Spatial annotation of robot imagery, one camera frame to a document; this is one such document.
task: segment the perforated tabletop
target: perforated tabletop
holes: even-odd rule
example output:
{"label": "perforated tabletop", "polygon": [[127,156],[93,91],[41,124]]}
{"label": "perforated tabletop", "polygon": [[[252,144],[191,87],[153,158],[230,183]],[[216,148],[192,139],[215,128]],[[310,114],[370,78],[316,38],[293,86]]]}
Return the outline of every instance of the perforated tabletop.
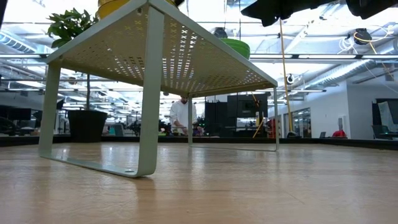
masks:
{"label": "perforated tabletop", "polygon": [[53,54],[62,67],[143,84],[149,6],[165,14],[163,91],[193,97],[250,91],[277,82],[165,1],[134,0]]}

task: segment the yellow pot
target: yellow pot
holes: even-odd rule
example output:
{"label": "yellow pot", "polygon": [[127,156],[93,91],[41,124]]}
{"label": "yellow pot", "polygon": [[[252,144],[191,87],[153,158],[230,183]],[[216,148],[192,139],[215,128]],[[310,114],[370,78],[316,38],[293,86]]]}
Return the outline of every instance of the yellow pot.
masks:
{"label": "yellow pot", "polygon": [[[97,12],[98,18],[104,19],[106,16],[118,10],[128,1],[130,0],[98,0],[98,7],[99,7]],[[166,0],[166,1],[175,6],[174,0]]]}

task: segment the wooden floor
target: wooden floor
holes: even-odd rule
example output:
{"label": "wooden floor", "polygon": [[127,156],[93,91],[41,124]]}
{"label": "wooden floor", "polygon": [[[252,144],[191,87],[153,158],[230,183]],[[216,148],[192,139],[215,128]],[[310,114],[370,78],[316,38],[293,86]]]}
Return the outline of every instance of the wooden floor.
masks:
{"label": "wooden floor", "polygon": [[[36,149],[0,148],[0,223],[398,223],[394,151],[161,144],[157,172],[128,179],[42,159]],[[54,145],[57,154],[132,168],[137,152],[134,143]]]}

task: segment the white shirt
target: white shirt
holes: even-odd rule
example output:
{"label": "white shirt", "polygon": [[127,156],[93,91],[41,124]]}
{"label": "white shirt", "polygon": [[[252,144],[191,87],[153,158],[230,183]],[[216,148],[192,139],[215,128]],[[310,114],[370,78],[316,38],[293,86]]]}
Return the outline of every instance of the white shirt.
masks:
{"label": "white shirt", "polygon": [[[174,122],[179,121],[180,124],[184,125],[188,129],[188,104],[189,102],[183,104],[180,100],[173,103],[170,109],[170,122],[172,124],[172,131],[177,130],[179,133],[183,134],[182,128],[176,128]],[[192,122],[197,121],[197,108],[192,105]]]}

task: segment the black planter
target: black planter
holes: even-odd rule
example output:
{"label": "black planter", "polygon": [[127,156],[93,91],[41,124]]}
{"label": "black planter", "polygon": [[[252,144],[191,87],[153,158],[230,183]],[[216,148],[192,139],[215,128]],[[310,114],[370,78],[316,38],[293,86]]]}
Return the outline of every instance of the black planter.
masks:
{"label": "black planter", "polygon": [[107,113],[100,111],[68,111],[72,142],[100,142]]}

